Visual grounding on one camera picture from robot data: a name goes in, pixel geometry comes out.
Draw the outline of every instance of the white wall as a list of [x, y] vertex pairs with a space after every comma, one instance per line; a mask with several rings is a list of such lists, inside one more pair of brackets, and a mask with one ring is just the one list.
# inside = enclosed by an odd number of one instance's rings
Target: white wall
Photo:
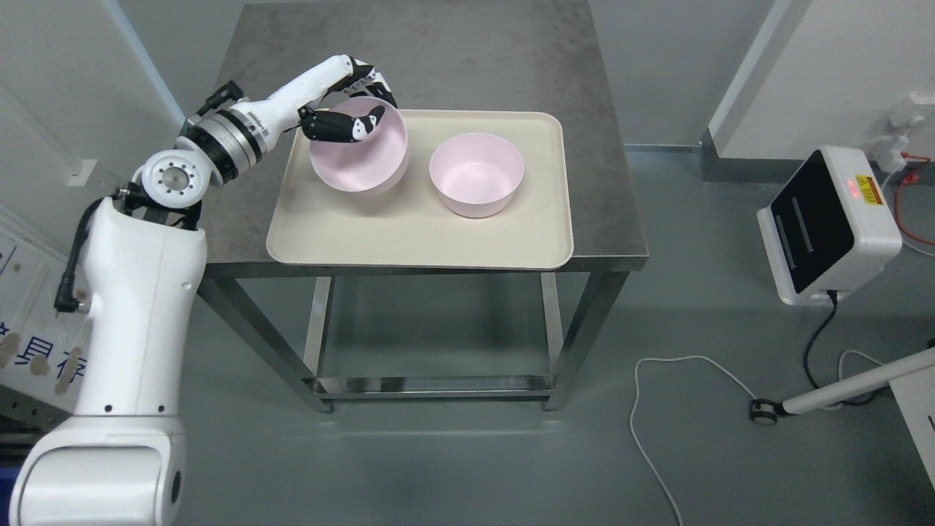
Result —
[[[890, 132], [897, 103], [935, 75], [935, 2], [779, 7], [788, 9], [778, 29], [764, 25], [766, 45], [741, 69], [754, 74], [737, 78], [712, 121], [722, 157], [804, 159], [821, 144], [868, 150]], [[907, 150], [935, 154], [935, 122], [914, 130]]]
[[590, 4], [624, 142], [695, 145], [772, 2]]
[[[181, 120], [116, 5], [0, 2], [0, 212], [67, 250], [84, 208], [171, 147]], [[67, 186], [82, 158], [93, 177]]]
[[[120, 0], [186, 112], [217, 87], [246, 3]], [[696, 144], [770, 4], [591, 0], [624, 142]], [[392, 72], [384, 73], [392, 82]]]

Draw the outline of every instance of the warning label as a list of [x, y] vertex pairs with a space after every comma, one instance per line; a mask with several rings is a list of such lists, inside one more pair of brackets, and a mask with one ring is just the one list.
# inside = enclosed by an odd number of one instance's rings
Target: warning label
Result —
[[876, 181], [869, 175], [858, 175], [857, 184], [860, 186], [860, 193], [864, 200], [871, 205], [882, 205], [883, 199], [880, 198], [880, 190], [876, 187]]

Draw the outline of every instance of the robot finger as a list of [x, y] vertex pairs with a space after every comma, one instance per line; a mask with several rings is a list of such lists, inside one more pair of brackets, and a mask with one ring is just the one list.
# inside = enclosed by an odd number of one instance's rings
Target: robot finger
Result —
[[307, 107], [299, 110], [302, 133], [309, 140], [327, 142], [360, 142], [376, 129], [386, 109], [374, 107], [367, 115], [352, 117], [335, 111], [315, 111]]

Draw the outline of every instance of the bowl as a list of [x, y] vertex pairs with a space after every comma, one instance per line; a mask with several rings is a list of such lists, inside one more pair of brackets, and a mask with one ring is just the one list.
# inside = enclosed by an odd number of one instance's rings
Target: bowl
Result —
[[359, 195], [380, 194], [393, 187], [409, 166], [409, 136], [399, 111], [373, 96], [356, 96], [331, 111], [353, 117], [367, 115], [375, 106], [386, 112], [376, 129], [361, 142], [309, 142], [315, 173], [328, 186]]
[[509, 141], [480, 132], [441, 143], [428, 164], [445, 206], [471, 218], [503, 210], [523, 180], [523, 170], [523, 157]]

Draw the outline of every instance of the white robotic arm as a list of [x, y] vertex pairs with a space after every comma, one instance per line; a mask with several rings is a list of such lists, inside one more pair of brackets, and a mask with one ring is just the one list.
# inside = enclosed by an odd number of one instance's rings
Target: white robotic arm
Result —
[[[256, 164], [283, 132], [314, 140], [366, 139], [382, 107], [352, 117], [316, 110], [342, 91], [395, 105], [373, 66], [337, 55], [250, 102], [233, 82], [188, 121], [176, 148], [153, 155], [126, 188], [82, 216], [55, 307], [88, 310], [89, 359], [75, 414], [30, 452], [10, 499], [9, 523], [168, 525], [185, 479], [178, 419], [181, 357], [194, 294], [207, 259], [197, 228], [208, 183], [227, 183]], [[226, 110], [228, 99], [240, 99]], [[115, 208], [122, 200], [122, 212]], [[144, 219], [131, 213], [145, 208]], [[182, 228], [166, 226], [181, 215]], [[81, 246], [90, 310], [72, 295]]]

